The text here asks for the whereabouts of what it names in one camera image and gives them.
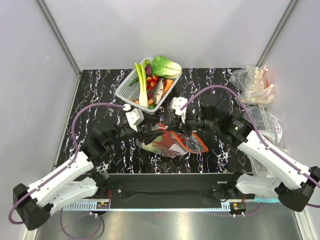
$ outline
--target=black table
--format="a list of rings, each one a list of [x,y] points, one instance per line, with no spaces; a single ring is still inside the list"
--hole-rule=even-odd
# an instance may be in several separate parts
[[[173,113],[169,111],[173,97],[189,99],[199,90],[210,85],[225,85],[239,92],[232,84],[228,83],[230,75],[235,70],[236,68],[183,69],[179,82],[155,113],[155,116],[159,117],[160,123],[168,125],[173,120]],[[131,71],[131,69],[99,69],[84,70],[82,72],[59,154],[58,166],[74,153],[71,124],[77,112],[89,104],[99,102],[123,105],[124,102],[115,96],[115,91]],[[223,101],[228,101],[228,111],[231,114],[243,114],[243,111],[230,93],[223,89],[211,92],[215,92]],[[198,99],[188,106],[188,111],[201,111],[200,100]],[[125,113],[123,110],[110,107],[92,108],[83,113],[75,127],[79,144],[83,144],[86,137],[92,132],[94,125],[103,124],[105,121],[114,121],[117,125],[121,125],[126,121]],[[243,152],[224,144],[211,132],[198,131],[197,134],[207,145],[208,152],[189,153],[175,158],[162,157],[140,149],[135,145],[135,140],[132,138],[122,141],[119,147],[112,146],[114,151],[110,152],[105,163],[99,167],[99,170],[107,169],[108,173],[111,174],[251,172],[250,161]]]

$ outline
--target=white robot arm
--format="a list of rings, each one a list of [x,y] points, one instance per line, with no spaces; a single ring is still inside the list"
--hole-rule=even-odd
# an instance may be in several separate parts
[[[170,107],[180,118],[167,130],[185,134],[193,130],[215,131],[223,142],[254,157],[277,176],[267,178],[235,173],[228,183],[221,185],[218,199],[256,194],[278,198],[294,211],[301,212],[304,209],[316,186],[308,177],[319,182],[320,168],[309,168],[290,158],[265,137],[261,140],[251,123],[243,117],[221,113],[215,107],[214,101],[210,101],[212,104],[201,105],[202,114],[193,117],[186,116],[186,109],[181,110],[181,106],[186,102],[183,97],[173,98]],[[28,230],[40,227],[53,213],[66,205],[86,197],[99,197],[107,192],[107,177],[97,173],[95,168],[104,161],[105,154],[110,150],[108,146],[114,139],[134,137],[148,144],[162,134],[159,131],[145,132],[141,110],[135,108],[126,115],[129,120],[127,126],[113,125],[108,130],[95,130],[94,137],[85,141],[82,151],[72,164],[70,162],[73,157],[44,178],[28,186],[20,183],[13,189],[13,205]],[[83,174],[88,176],[77,184],[68,186]]]
[[[309,168],[299,163],[259,134],[262,137],[260,139],[253,125],[245,118],[221,112],[217,107],[222,105],[220,99],[215,101],[212,96],[208,96],[207,101],[205,97],[201,100],[202,114],[188,117],[186,108],[181,110],[187,99],[174,97],[170,107],[180,119],[167,129],[186,134],[194,130],[215,131],[224,143],[254,157],[277,176],[269,178],[235,173],[227,184],[221,185],[218,193],[213,194],[218,199],[237,198],[240,193],[278,198],[286,207],[301,212],[316,187],[308,177],[319,182],[320,168]]]

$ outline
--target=ziplock bag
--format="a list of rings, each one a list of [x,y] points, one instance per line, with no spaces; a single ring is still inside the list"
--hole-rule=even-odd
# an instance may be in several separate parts
[[[151,130],[162,131],[163,134],[148,145],[136,140],[136,145],[139,148],[170,158],[183,156],[187,153],[199,154],[208,151],[207,146],[195,132],[191,136],[187,136],[179,132],[168,131],[166,126],[161,123],[157,123]]]

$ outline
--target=basket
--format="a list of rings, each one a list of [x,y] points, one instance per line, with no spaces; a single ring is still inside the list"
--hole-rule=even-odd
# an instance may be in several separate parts
[[[140,63],[143,64],[145,60],[149,60],[150,63],[153,61],[153,57],[146,57],[144,58]],[[132,86],[129,86],[129,84],[138,77],[137,70],[134,69],[130,74],[123,80],[123,82],[119,85],[119,87],[115,90],[115,95],[120,98],[122,101],[126,102],[127,104],[130,104],[138,109],[141,109],[147,114],[153,115],[158,110],[158,108],[161,106],[161,104],[164,102],[166,97],[169,95],[169,93],[172,91],[176,83],[178,82],[179,78],[178,76],[173,80],[173,84],[170,87],[170,89],[166,92],[166,94],[161,98],[160,102],[155,106],[154,109],[148,109],[147,107],[141,106],[139,104],[136,104],[135,102],[131,101],[130,99],[134,99],[134,101],[139,99],[140,94],[140,84],[135,83]]]

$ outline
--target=clear plastic bag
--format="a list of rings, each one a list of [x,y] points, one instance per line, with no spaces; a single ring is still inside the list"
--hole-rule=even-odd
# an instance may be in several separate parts
[[[274,100],[276,94],[275,86],[269,86],[266,73],[266,66],[246,66],[234,71],[229,82],[242,91],[240,98],[245,104],[266,107]]]
[[[166,130],[166,126],[161,123],[155,125],[151,130],[163,131],[163,134],[148,145],[136,140],[136,145],[139,148],[170,158],[183,156],[187,153],[199,154],[208,151],[207,146],[194,132],[191,136],[186,136],[182,133]]]
[[[265,136],[276,147],[284,149],[283,146],[283,129],[280,126],[281,120],[274,113],[269,112],[266,108],[259,108],[257,106],[248,106],[250,114],[252,115],[259,132]],[[252,156],[248,155],[251,162],[252,172],[254,176],[275,178],[277,177],[273,172],[268,170],[264,165],[257,161]],[[277,198],[268,198],[262,195],[256,195],[254,200],[262,203],[278,203]]]

